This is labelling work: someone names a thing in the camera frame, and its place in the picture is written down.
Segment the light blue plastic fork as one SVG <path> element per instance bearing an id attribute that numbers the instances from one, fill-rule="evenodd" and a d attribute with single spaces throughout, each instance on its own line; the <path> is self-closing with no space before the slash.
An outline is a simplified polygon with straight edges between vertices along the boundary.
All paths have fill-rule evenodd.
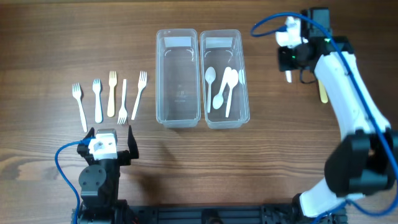
<path id="1" fill-rule="evenodd" d="M 94 79 L 93 81 L 93 92 L 95 94 L 95 122 L 101 123 L 103 121 L 103 112 L 101 107 L 101 80 Z"/>

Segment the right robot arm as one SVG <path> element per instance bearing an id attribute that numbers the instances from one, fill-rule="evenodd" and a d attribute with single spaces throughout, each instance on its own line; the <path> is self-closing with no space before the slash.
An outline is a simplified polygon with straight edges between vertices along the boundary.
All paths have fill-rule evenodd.
<path id="1" fill-rule="evenodd" d="M 334 36 L 326 8 L 284 13 L 275 32 L 279 68 L 308 70 L 321 82 L 341 141 L 325 163 L 323 179 L 298 197 L 303 217 L 319 220 L 397 180 L 397 132 L 374 104 L 346 37 Z"/>

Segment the clear plastic container left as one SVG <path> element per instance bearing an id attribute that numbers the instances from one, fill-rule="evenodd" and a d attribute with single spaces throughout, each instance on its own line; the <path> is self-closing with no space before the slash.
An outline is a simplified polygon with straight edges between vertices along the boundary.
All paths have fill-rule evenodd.
<path id="1" fill-rule="evenodd" d="M 201 118 L 198 35 L 163 29 L 156 35 L 156 119 L 166 128 L 192 128 Z"/>

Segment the white plastic fork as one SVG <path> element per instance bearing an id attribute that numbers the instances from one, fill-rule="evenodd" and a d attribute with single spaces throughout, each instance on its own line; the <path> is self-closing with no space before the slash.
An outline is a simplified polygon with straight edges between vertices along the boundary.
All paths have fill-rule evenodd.
<path id="1" fill-rule="evenodd" d="M 139 102 L 140 102 L 140 99 L 141 99 L 141 94 L 142 94 L 143 89 L 146 87 L 146 85 L 147 85 L 147 72 L 146 71 L 140 71 L 139 81 L 138 81 L 138 84 L 137 84 L 138 92 L 137 92 L 137 96 L 136 96 L 136 100 L 135 100 L 135 104 L 134 104 L 133 111 L 132 111 L 132 116 L 131 116 L 132 120 L 135 120 L 135 118 L 136 118 L 137 110 L 138 110 L 138 107 L 139 107 Z"/>
<path id="2" fill-rule="evenodd" d="M 72 85 L 72 96 L 77 100 L 77 103 L 78 103 L 79 112 L 80 112 L 80 120 L 81 120 L 81 125 L 83 128 L 83 131 L 87 132 L 88 129 L 87 129 L 86 117 L 85 117 L 82 100 L 81 100 L 82 90 L 81 90 L 81 86 L 79 83 L 74 83 Z"/>

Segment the white plastic spoon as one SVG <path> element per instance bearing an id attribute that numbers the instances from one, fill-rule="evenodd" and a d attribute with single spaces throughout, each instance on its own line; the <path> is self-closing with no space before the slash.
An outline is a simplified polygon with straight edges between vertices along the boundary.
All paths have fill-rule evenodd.
<path id="1" fill-rule="evenodd" d="M 207 93 L 207 113 L 210 113 L 211 111 L 211 92 L 212 92 L 212 84 L 216 79 L 216 71 L 213 67 L 208 67 L 206 72 L 205 72 L 205 81 L 208 84 L 208 93 Z"/>
<path id="2" fill-rule="evenodd" d="M 218 92 L 217 95 L 214 96 L 213 102 L 212 102 L 213 108 L 215 110 L 220 109 L 221 105 L 224 102 L 223 92 L 224 92 L 225 86 L 226 86 L 228 78 L 229 78 L 229 73 L 231 71 L 232 71 L 231 67 L 226 67 L 225 70 L 224 70 L 224 74 L 223 74 L 223 78 L 222 78 L 222 81 L 221 81 L 219 92 Z"/>
<path id="3" fill-rule="evenodd" d="M 228 81 L 227 81 L 227 84 L 229 86 L 229 93 L 228 93 L 228 99 L 227 99 L 227 105 L 226 105 L 226 113 L 225 113 L 225 116 L 227 118 L 229 117 L 229 113 L 230 113 L 230 109 L 231 109 L 233 88 L 238 84 L 238 81 L 239 81 L 238 71 L 233 69 L 229 73 L 229 78 L 228 78 Z"/>
<path id="4" fill-rule="evenodd" d="M 288 83 L 292 83 L 292 72 L 291 71 L 285 71 L 285 77 Z"/>

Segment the white plastic fork leftmost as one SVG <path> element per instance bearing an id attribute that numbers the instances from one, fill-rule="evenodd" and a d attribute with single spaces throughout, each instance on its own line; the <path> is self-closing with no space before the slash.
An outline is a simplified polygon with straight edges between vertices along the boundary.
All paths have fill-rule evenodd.
<path id="1" fill-rule="evenodd" d="M 72 96 L 77 100 L 77 103 L 78 103 L 79 112 L 80 112 L 80 120 L 81 120 L 81 125 L 83 128 L 83 131 L 87 132 L 88 129 L 87 129 L 86 117 L 85 117 L 82 100 L 81 100 L 82 90 L 81 90 L 81 86 L 79 83 L 74 83 L 72 85 Z"/>

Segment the white plastic fork rightmost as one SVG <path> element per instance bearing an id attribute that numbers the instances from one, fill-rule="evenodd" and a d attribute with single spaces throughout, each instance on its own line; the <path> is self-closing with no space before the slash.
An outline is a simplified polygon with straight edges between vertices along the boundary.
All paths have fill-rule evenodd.
<path id="1" fill-rule="evenodd" d="M 136 96 L 136 100 L 135 100 L 135 104 L 134 104 L 133 111 L 132 111 L 132 116 L 131 116 L 132 120 L 135 120 L 135 118 L 136 118 L 137 110 L 138 110 L 138 107 L 139 107 L 139 102 L 140 102 L 140 99 L 141 99 L 141 94 L 142 94 L 143 89 L 146 87 L 146 85 L 147 85 L 147 72 L 146 71 L 140 71 L 139 81 L 138 81 L 138 84 L 137 84 L 138 92 L 137 92 L 137 96 Z"/>

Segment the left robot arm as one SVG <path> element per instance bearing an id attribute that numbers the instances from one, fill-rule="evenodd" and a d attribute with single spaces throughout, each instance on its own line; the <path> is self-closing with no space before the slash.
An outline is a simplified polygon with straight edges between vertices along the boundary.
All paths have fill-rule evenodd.
<path id="1" fill-rule="evenodd" d="M 79 176 L 81 192 L 72 223 L 138 223 L 126 200 L 118 199 L 120 167 L 131 165 L 139 158 L 137 142 L 132 128 L 128 128 L 125 151 L 117 150 L 115 129 L 90 129 L 78 144 L 77 153 L 88 166 Z"/>

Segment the clear plastic container right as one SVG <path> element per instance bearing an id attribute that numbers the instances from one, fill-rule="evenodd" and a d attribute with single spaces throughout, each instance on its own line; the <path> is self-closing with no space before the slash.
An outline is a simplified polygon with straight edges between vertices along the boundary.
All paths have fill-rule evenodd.
<path id="1" fill-rule="evenodd" d="M 208 127 L 241 127 L 251 115 L 240 31 L 203 31 L 200 34 L 200 57 Z"/>

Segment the yellow plastic spoon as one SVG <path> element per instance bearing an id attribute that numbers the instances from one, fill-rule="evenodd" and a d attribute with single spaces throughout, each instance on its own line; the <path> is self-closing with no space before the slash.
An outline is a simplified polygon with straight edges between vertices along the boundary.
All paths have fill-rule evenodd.
<path id="1" fill-rule="evenodd" d="M 328 96 L 327 96 L 325 87 L 324 87 L 323 83 L 320 80 L 318 80 L 318 89 L 319 89 L 321 102 L 324 103 L 324 104 L 328 103 Z"/>

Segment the yellow plastic fork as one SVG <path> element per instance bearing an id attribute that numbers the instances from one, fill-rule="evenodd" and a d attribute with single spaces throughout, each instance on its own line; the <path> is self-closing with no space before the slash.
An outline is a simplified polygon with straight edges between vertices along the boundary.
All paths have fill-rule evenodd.
<path id="1" fill-rule="evenodd" d="M 117 85 L 117 73 L 116 71 L 109 72 L 109 98 L 108 98 L 108 108 L 107 108 L 107 115 L 108 117 L 113 117 L 115 115 L 115 87 Z"/>

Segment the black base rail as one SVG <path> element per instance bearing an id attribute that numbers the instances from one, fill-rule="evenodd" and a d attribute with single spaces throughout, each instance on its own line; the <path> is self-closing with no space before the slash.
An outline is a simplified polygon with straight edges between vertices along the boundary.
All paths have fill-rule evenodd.
<path id="1" fill-rule="evenodd" d="M 226 207 L 151 207 L 131 206 L 129 209 L 110 215 L 89 215 L 88 210 L 80 207 L 79 215 L 72 211 L 72 223 L 153 223 L 153 224 L 201 224 L 210 223 L 216 218 L 218 223 L 347 223 L 346 210 L 341 209 L 325 215 L 318 221 L 298 215 L 298 210 L 291 204 L 264 204 L 256 206 Z"/>

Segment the white fork tines down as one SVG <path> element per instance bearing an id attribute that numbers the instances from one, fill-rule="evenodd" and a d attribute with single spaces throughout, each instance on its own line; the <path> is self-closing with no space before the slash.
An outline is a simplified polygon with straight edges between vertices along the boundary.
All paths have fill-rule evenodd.
<path id="1" fill-rule="evenodd" d="M 121 108 L 118 113 L 118 124 L 120 125 L 123 125 L 127 120 L 126 91 L 127 91 L 127 80 L 124 79 L 122 86 Z"/>

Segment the clear plastic container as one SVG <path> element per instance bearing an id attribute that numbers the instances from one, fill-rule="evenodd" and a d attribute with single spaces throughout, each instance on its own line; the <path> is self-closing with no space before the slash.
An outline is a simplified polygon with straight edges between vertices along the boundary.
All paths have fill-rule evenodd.
<path id="1" fill-rule="evenodd" d="M 200 34 L 200 57 L 208 127 L 241 127 L 251 115 L 240 31 L 203 31 Z"/>
<path id="2" fill-rule="evenodd" d="M 156 35 L 156 119 L 166 128 L 192 128 L 201 118 L 198 35 L 163 29 Z"/>

